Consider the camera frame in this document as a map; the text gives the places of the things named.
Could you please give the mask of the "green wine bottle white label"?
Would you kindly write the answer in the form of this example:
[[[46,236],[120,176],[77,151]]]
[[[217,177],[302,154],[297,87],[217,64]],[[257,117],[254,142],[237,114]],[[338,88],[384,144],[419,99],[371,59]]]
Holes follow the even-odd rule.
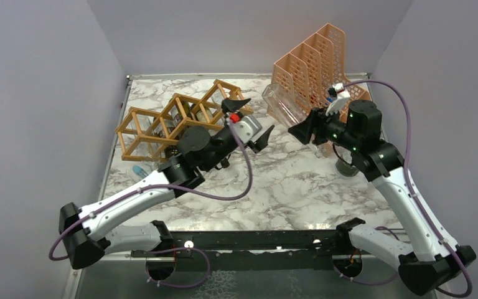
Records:
[[[202,126],[203,128],[218,131],[223,128],[222,120],[220,118],[214,119],[212,110],[204,105],[192,105],[192,114],[195,117],[194,125]]]

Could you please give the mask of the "clear round glass bottle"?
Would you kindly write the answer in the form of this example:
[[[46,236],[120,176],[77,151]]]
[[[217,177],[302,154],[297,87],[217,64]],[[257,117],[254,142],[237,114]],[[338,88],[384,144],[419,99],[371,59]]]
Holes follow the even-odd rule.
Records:
[[[346,162],[346,160],[340,154],[335,155],[337,157],[335,170],[340,176],[352,178],[359,173],[359,170],[355,166],[352,166],[350,163]]]

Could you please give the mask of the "clear tall glass bottle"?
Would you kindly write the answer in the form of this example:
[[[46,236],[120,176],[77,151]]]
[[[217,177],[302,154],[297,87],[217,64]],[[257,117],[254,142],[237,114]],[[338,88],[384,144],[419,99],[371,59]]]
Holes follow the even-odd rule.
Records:
[[[144,135],[147,134],[147,130],[151,126],[151,118],[147,115],[140,115],[137,114],[137,120],[139,123],[139,127],[141,129],[141,133]],[[141,141],[135,150],[132,152],[133,156],[140,156],[140,157],[145,157],[145,158],[151,158],[152,157],[152,152],[157,149],[157,144],[155,143],[148,143],[145,141]],[[158,161],[148,161],[148,160],[142,160],[142,164],[146,165],[150,171],[154,171],[158,168],[159,162]]]

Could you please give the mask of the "wooden wine rack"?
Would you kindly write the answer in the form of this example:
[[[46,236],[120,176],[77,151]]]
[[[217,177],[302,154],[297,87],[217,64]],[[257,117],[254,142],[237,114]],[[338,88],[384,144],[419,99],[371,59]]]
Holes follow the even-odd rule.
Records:
[[[221,110],[220,103],[226,98],[245,99],[240,87],[216,79],[202,98],[175,93],[169,103],[158,111],[129,107],[126,116],[116,129],[121,147],[121,159],[137,162],[142,160],[164,162],[176,152],[176,145],[181,135],[188,128],[197,126],[194,125],[195,117],[192,114],[192,105],[209,107],[214,115],[213,120],[220,118],[224,126],[225,113]],[[137,114],[147,115],[151,118],[151,126],[146,135],[141,133]],[[157,149],[152,152],[151,158],[133,156],[132,152],[141,141],[157,144]]]

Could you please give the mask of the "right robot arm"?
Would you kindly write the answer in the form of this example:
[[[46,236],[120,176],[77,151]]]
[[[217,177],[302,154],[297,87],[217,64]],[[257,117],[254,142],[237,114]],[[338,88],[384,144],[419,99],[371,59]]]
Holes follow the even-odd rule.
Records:
[[[400,242],[354,218],[336,228],[334,245],[348,254],[360,249],[394,268],[409,291],[423,296],[457,277],[476,259],[468,245],[459,245],[430,211],[405,168],[398,149],[381,137],[382,113],[368,100],[349,104],[346,121],[329,107],[313,108],[289,128],[303,144],[331,142],[351,153],[352,164],[382,194],[408,238]]]

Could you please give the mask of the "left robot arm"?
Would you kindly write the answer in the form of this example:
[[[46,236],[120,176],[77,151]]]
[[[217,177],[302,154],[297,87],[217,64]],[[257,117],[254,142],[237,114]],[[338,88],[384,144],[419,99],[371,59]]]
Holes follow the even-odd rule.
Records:
[[[221,108],[226,116],[224,127],[211,135],[202,125],[188,127],[177,147],[179,153],[162,163],[136,184],[115,195],[79,207],[73,202],[59,212],[59,236],[49,250],[51,261],[68,260],[74,270],[87,268],[104,256],[130,250],[150,250],[164,255],[171,249],[172,237],[161,221],[141,226],[125,226],[124,222],[141,212],[192,193],[219,201],[234,201],[247,195],[218,196],[197,191],[210,171],[225,161],[236,149],[245,157],[250,190],[253,170],[246,148],[259,153],[267,147],[273,126],[264,129],[252,115],[239,109],[248,100],[225,99]]]

